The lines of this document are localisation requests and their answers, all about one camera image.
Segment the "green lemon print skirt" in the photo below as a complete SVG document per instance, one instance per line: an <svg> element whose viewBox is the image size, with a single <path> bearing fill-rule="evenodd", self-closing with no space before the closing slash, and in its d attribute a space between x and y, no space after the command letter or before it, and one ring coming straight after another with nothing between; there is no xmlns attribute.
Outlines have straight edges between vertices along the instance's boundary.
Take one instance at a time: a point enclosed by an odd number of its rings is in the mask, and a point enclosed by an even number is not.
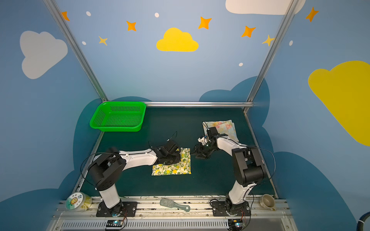
<svg viewBox="0 0 370 231"><path fill-rule="evenodd" d="M173 165L158 164L152 167L152 176L190 175L191 174L191 149L181 148L180 162Z"/></svg>

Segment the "left controller circuit board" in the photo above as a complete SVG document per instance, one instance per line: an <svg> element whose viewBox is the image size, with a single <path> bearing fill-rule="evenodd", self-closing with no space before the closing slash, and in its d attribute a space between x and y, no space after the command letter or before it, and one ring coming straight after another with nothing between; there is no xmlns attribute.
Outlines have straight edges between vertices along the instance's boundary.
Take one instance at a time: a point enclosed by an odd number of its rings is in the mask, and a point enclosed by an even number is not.
<svg viewBox="0 0 370 231"><path fill-rule="evenodd" d="M123 220L108 220L105 226L106 231L120 231L124 226Z"/></svg>

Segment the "round clear jar green lid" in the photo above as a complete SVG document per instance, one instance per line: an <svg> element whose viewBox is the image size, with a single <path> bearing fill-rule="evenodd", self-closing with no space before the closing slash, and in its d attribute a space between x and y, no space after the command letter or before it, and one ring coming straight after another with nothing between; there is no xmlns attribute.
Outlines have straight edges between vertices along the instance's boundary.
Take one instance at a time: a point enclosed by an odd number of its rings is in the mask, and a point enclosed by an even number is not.
<svg viewBox="0 0 370 231"><path fill-rule="evenodd" d="M65 207L67 210L74 212L83 212L91 207L92 202L92 198L89 195L75 192L67 198Z"/></svg>

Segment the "controller circuit board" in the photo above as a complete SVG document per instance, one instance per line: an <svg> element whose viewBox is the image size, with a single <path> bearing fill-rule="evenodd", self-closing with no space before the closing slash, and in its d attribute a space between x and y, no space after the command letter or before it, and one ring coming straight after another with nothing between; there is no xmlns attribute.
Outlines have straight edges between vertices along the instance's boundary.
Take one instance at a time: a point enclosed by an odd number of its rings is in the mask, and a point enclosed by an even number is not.
<svg viewBox="0 0 370 231"><path fill-rule="evenodd" d="M242 231L244 223L241 220L229 219L228 220L228 231Z"/></svg>
<svg viewBox="0 0 370 231"><path fill-rule="evenodd" d="M105 226L106 231L120 231L124 226L123 220L108 220Z"/></svg>

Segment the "green hair brush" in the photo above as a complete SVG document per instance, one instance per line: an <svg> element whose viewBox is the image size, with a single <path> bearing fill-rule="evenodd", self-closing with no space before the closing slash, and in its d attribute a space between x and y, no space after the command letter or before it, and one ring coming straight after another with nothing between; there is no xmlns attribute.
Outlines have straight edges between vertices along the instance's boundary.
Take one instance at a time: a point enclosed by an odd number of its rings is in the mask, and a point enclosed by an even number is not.
<svg viewBox="0 0 370 231"><path fill-rule="evenodd" d="M160 205L163 206L163 207L166 207L166 208L180 209L180 210L183 210L185 212L189 212L191 210L190 206L188 206L188 205L180 205L180 204L178 204L178 203L176 203L173 200L168 199L168 198L162 198L160 200Z"/></svg>

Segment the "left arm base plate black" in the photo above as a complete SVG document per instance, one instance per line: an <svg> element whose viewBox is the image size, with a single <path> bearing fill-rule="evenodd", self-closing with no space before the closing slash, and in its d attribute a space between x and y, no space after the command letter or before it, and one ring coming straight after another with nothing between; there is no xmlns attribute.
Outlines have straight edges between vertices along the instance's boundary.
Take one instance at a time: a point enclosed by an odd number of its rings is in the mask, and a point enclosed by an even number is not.
<svg viewBox="0 0 370 231"><path fill-rule="evenodd" d="M120 201L117 205L112 208L108 208L105 202L101 202L98 206L96 217L134 217L137 209L137 202L122 202Z"/></svg>

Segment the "right controller circuit board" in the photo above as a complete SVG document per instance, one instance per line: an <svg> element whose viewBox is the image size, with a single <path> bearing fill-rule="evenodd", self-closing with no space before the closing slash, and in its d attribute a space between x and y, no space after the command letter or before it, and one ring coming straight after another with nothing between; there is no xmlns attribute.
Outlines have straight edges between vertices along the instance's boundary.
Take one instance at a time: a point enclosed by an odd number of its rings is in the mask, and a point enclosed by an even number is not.
<svg viewBox="0 0 370 231"><path fill-rule="evenodd" d="M241 220L229 219L228 220L228 231L242 231L244 223Z"/></svg>

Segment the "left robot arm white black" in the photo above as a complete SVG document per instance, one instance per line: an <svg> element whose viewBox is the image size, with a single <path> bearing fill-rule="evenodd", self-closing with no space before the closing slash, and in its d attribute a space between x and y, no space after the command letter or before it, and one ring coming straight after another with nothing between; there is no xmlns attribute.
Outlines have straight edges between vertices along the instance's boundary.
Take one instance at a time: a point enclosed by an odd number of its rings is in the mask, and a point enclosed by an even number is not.
<svg viewBox="0 0 370 231"><path fill-rule="evenodd" d="M116 182L127 169L140 166L172 165L181 160L181 148L173 142L142 151L114 151L94 153L93 161L87 168L90 183L99 192L107 209L121 202Z"/></svg>

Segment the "aluminium rail base frame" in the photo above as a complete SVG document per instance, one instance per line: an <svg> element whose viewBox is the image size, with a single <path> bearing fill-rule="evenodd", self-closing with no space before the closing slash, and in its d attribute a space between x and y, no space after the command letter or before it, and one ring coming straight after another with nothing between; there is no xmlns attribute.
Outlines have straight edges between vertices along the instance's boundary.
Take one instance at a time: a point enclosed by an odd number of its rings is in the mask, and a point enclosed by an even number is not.
<svg viewBox="0 0 370 231"><path fill-rule="evenodd" d="M168 196L180 205L188 205L191 210L166 208L160 205L161 196L130 196L123 202L137 202L134 217L96 217L101 198L94 197L87 211L67 210L66 202L61 201L52 216L48 231L105 231L108 220L123 220L120 231L228 231L228 220L236 219L244 223L243 231L296 231L290 208L286 200L276 200L276 211L263 208L259 196L248 197L250 216L214 217L211 200L224 201L223 196Z"/></svg>

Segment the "beige ceramic cup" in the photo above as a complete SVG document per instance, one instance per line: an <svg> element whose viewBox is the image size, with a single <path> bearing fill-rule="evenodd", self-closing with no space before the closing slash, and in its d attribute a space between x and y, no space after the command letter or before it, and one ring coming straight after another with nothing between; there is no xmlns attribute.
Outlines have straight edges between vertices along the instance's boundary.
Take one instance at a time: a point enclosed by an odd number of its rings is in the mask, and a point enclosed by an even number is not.
<svg viewBox="0 0 370 231"><path fill-rule="evenodd" d="M269 209L269 210L272 210L272 211L276 211L276 201L274 199L273 196L271 195L268 195L268 194L264 194L261 196L261 198L259 199L259 203L260 205L265 208L265 209Z"/></svg>

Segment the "green plastic basket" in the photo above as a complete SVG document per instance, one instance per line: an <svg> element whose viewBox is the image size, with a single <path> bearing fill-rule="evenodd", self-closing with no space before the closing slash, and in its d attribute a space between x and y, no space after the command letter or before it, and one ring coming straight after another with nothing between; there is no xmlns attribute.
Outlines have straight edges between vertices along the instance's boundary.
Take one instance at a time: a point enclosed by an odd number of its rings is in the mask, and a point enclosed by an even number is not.
<svg viewBox="0 0 370 231"><path fill-rule="evenodd" d="M145 111L144 102L105 102L96 109L90 127L102 132L138 132Z"/></svg>

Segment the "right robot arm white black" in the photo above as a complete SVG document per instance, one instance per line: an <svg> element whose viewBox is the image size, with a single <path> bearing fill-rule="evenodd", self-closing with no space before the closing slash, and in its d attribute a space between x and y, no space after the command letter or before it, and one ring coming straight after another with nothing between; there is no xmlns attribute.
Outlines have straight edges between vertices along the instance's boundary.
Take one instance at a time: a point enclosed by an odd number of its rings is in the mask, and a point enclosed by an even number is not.
<svg viewBox="0 0 370 231"><path fill-rule="evenodd" d="M236 206L244 203L246 196L255 186L269 179L266 164L258 147L241 144L224 134L198 138L195 146L197 158L208 159L215 151L224 151L233 160L236 181L227 195L229 205Z"/></svg>

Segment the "pastel floral skirt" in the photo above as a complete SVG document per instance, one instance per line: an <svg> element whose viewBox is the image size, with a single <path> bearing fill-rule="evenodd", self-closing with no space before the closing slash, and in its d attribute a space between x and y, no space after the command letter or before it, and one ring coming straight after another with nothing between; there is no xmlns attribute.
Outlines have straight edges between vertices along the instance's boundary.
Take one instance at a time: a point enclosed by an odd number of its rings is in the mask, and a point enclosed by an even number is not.
<svg viewBox="0 0 370 231"><path fill-rule="evenodd" d="M202 126L205 135L207 135L207 129L215 127L219 134L226 134L230 139L239 141L237 138L235 124L232 122L232 120L202 122Z"/></svg>

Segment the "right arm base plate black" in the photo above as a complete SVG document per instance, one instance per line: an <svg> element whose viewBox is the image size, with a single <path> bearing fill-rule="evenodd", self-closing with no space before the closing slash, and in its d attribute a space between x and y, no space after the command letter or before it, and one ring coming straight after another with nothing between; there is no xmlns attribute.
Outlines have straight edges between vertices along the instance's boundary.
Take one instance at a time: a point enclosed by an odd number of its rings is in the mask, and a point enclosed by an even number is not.
<svg viewBox="0 0 370 231"><path fill-rule="evenodd" d="M251 215L251 208L247 201L235 205L229 200L211 200L210 206L214 217L241 217Z"/></svg>

